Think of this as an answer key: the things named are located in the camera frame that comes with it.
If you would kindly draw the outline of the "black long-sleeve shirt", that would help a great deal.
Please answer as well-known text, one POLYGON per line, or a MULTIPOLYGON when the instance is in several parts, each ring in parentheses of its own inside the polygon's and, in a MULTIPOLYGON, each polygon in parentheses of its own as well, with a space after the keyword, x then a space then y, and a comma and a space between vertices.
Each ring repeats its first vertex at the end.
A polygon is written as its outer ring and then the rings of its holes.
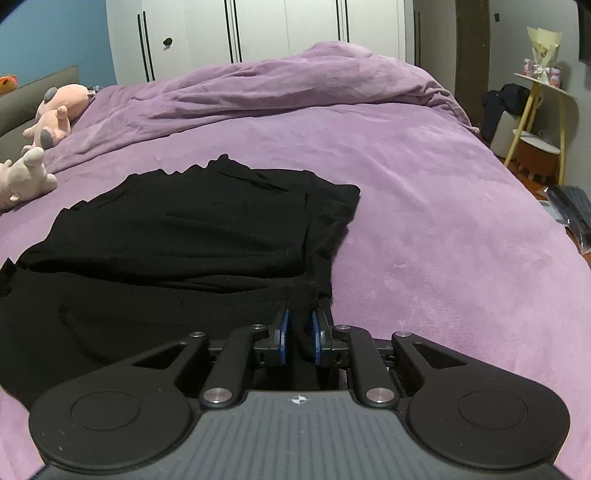
POLYGON ((188 333, 311 331, 360 189, 221 156, 128 176, 1 270, 1 384, 24 405, 188 333))

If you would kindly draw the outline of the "dark clothes on chair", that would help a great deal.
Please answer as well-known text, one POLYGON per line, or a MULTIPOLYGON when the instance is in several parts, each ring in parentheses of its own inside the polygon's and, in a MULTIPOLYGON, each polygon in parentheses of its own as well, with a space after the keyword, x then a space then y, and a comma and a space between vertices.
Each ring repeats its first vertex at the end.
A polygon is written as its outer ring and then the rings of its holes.
POLYGON ((483 139, 491 143, 504 112, 521 117, 531 90, 515 83, 505 84, 500 90, 490 90, 482 97, 484 120, 481 126, 483 139))

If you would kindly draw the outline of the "purple bed blanket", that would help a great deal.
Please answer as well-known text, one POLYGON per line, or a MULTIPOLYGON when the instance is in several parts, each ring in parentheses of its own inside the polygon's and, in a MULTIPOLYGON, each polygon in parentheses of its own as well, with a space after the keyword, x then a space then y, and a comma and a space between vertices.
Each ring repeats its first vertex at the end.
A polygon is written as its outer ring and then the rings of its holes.
MULTIPOLYGON (((221 156, 360 189, 332 258, 339 324, 407 330, 537 381, 568 407, 557 463, 590 475, 590 269, 426 71, 344 42, 99 91, 47 151, 57 188, 1 216, 1 270, 58 214, 128 176, 221 156)), ((42 466, 31 405, 1 384, 1 475, 42 466)))

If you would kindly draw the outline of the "white plush bunny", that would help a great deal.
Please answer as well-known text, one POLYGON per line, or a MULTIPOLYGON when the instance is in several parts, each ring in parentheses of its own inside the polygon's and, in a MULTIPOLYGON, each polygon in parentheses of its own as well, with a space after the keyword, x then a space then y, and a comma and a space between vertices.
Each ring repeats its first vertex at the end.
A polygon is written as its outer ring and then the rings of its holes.
POLYGON ((1 164, 1 210, 8 211, 21 203, 35 200, 54 191, 56 177, 43 164, 45 152, 41 147, 27 150, 17 161, 1 164))

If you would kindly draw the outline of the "pink plush toy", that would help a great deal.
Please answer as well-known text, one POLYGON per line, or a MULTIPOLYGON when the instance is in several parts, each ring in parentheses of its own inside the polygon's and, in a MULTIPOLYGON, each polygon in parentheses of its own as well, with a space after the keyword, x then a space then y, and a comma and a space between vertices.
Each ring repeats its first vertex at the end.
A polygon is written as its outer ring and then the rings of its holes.
POLYGON ((48 150, 71 134, 72 124, 84 113, 96 92, 79 84, 51 87, 39 104, 35 124, 23 132, 32 143, 25 145, 22 154, 34 147, 48 150))

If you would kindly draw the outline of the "white wardrobe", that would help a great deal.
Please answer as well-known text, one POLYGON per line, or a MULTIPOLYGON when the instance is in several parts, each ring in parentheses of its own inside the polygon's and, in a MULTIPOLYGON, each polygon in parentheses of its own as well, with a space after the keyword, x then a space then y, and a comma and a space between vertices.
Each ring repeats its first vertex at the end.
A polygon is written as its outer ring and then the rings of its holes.
POLYGON ((283 58, 345 41, 412 62, 455 88, 455 5, 434 1, 108 1, 118 84, 283 58))

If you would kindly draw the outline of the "yellow-legged side table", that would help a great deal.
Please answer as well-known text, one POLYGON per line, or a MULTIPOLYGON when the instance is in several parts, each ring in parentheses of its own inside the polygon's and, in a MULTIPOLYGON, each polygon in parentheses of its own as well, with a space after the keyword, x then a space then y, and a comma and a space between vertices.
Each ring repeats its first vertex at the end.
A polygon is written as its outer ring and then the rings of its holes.
POLYGON ((576 105, 576 97, 567 90, 544 83, 522 73, 514 73, 517 79, 529 84, 530 94, 517 127, 513 130, 512 141, 504 159, 509 168, 517 164, 515 155, 518 147, 526 143, 556 158, 552 177, 559 185, 565 184, 568 143, 568 108, 576 105))

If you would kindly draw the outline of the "brown wooden door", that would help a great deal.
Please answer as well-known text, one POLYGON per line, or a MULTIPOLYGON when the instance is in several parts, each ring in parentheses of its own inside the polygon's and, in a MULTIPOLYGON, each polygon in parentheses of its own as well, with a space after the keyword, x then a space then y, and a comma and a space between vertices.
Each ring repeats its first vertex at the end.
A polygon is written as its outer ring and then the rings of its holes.
POLYGON ((471 122, 484 120, 482 98, 489 90, 490 6, 488 0, 456 1, 457 58, 455 97, 471 122))

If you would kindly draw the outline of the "grey pillow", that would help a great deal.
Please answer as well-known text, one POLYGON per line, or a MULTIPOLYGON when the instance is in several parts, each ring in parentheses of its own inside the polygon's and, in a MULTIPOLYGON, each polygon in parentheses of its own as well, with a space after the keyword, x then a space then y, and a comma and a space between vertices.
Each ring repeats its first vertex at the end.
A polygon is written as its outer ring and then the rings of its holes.
POLYGON ((0 161, 18 160, 24 145, 31 140, 23 137, 23 131, 35 124, 37 108, 50 87, 77 84, 77 66, 71 66, 51 75, 20 86, 0 99, 0 161))

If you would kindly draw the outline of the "orange plush toy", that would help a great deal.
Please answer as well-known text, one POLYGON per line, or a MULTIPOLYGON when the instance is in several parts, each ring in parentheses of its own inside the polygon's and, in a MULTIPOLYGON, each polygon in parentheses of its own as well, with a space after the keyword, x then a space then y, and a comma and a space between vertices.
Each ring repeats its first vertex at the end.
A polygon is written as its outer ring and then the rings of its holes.
POLYGON ((0 77, 0 96, 15 91, 18 88, 18 79, 14 75, 0 77))

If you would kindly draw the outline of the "flower bouquet in paper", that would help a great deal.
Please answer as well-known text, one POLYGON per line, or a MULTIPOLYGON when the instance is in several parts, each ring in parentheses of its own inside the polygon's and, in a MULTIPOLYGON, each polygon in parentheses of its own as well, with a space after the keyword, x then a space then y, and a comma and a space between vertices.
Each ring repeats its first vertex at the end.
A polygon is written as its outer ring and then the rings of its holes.
POLYGON ((523 74, 559 88, 561 69, 556 64, 563 33, 533 27, 527 27, 527 33, 533 58, 524 60, 523 74))

